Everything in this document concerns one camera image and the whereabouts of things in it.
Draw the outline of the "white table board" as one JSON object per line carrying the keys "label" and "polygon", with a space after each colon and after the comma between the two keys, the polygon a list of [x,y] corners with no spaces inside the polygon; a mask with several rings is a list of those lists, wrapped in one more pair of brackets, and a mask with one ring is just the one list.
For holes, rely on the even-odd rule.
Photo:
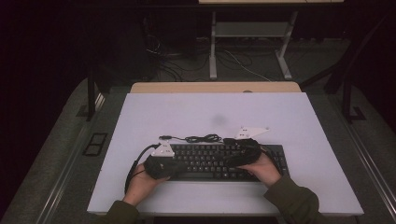
{"label": "white table board", "polygon": [[[308,97],[300,93],[130,93],[127,95],[88,210],[101,215],[124,194],[125,178],[145,147],[162,135],[234,137],[264,128],[257,141],[281,145],[291,178],[318,195],[327,216],[354,216],[361,205]],[[167,181],[138,209],[143,216],[275,216],[257,182]]]}

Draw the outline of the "black floor socket frame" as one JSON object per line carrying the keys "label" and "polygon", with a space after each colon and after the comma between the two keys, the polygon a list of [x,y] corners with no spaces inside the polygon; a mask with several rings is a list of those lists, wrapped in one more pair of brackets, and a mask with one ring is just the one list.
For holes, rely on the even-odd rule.
{"label": "black floor socket frame", "polygon": [[103,146],[106,142],[107,133],[94,133],[84,148],[82,155],[88,157],[96,157],[101,154]]}

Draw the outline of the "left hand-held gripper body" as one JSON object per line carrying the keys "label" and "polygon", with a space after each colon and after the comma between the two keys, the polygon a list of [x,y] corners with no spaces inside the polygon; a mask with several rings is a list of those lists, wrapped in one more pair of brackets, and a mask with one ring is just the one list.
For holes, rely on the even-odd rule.
{"label": "left hand-held gripper body", "polygon": [[173,160],[175,152],[168,143],[150,145],[143,150],[143,153],[148,151],[149,155],[143,165],[150,177],[161,179],[175,174],[176,164]]}

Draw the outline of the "aluminium rail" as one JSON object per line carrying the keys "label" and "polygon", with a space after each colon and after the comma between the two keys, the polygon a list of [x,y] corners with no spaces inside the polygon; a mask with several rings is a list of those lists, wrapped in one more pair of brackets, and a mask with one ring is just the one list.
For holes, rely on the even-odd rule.
{"label": "aluminium rail", "polygon": [[363,141],[359,137],[357,131],[350,124],[346,125],[346,129],[355,145],[357,154],[368,176],[375,185],[375,188],[384,205],[387,207],[392,219],[396,222],[396,194],[391,190],[384,176],[382,176],[374,159],[370,155],[366,145],[363,144]]}
{"label": "aluminium rail", "polygon": [[64,191],[70,181],[71,175],[73,173],[75,163],[81,153],[82,146],[84,144],[85,138],[89,132],[89,127],[84,125],[77,136],[76,141],[72,147],[72,150],[67,158],[67,161],[59,174],[55,184],[53,185],[51,191],[49,192],[49,197],[45,201],[43,208],[41,209],[35,224],[50,224],[54,213],[57,210],[59,202],[61,201]]}

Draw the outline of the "person's left hand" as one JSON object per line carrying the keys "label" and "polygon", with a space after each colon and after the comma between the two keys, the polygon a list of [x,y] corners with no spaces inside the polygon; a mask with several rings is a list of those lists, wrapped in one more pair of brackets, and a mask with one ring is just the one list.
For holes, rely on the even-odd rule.
{"label": "person's left hand", "polygon": [[143,202],[161,183],[168,180],[168,177],[154,179],[147,174],[143,164],[139,164],[133,172],[127,192],[122,201],[133,206],[138,206]]}

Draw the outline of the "person's right hand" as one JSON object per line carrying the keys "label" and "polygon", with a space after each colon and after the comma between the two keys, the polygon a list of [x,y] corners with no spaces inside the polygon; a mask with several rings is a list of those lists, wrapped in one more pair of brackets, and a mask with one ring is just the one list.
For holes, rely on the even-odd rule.
{"label": "person's right hand", "polygon": [[247,170],[255,175],[267,188],[273,186],[281,178],[279,171],[264,153],[255,162],[242,165],[240,169]]}

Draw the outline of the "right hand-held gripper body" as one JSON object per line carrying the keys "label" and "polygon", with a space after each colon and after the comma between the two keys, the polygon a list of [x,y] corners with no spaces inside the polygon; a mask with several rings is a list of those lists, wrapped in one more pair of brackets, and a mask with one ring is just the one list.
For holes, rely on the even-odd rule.
{"label": "right hand-held gripper body", "polygon": [[255,162],[262,154],[261,145],[253,139],[254,136],[268,132],[268,128],[242,127],[233,139],[236,140],[236,153],[225,156],[224,160],[234,158],[239,160],[239,166]]}

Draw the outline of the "black computer keyboard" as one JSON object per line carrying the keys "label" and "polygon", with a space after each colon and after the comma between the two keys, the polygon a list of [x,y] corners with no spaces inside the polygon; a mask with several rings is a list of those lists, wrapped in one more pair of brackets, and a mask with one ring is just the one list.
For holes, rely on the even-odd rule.
{"label": "black computer keyboard", "polygon": [[[173,144],[174,161],[185,162],[188,169],[171,177],[172,181],[258,182],[258,178],[238,167],[227,167],[224,157],[236,153],[235,147],[224,144]],[[281,145],[261,145],[281,175],[289,175],[286,156]]]}

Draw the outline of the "black metal stand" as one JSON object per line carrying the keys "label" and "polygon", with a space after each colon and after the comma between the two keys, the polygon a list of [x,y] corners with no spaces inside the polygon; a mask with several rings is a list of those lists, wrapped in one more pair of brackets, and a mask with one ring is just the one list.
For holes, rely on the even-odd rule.
{"label": "black metal stand", "polygon": [[346,79],[343,85],[342,115],[346,121],[352,124],[355,120],[366,120],[358,106],[351,105],[352,81]]}
{"label": "black metal stand", "polygon": [[88,84],[88,115],[87,121],[91,121],[95,113],[95,83],[92,70],[89,71],[87,77]]}

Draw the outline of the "white metal desk frame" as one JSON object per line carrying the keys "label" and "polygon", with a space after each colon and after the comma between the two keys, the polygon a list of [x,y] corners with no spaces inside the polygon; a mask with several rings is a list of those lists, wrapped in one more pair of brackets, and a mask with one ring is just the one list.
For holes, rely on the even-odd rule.
{"label": "white metal desk frame", "polygon": [[292,79],[290,68],[285,60],[285,53],[290,42],[292,31],[298,16],[297,11],[293,11],[288,21],[219,21],[216,12],[212,13],[209,78],[216,80],[217,58],[216,58],[216,38],[217,37],[281,37],[283,44],[275,56],[279,68],[285,79]]}

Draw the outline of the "wooden table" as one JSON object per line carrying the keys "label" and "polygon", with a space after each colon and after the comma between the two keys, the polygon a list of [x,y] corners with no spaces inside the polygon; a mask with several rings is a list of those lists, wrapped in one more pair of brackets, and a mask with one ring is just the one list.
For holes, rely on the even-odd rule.
{"label": "wooden table", "polygon": [[138,82],[131,93],[301,92],[295,82]]}

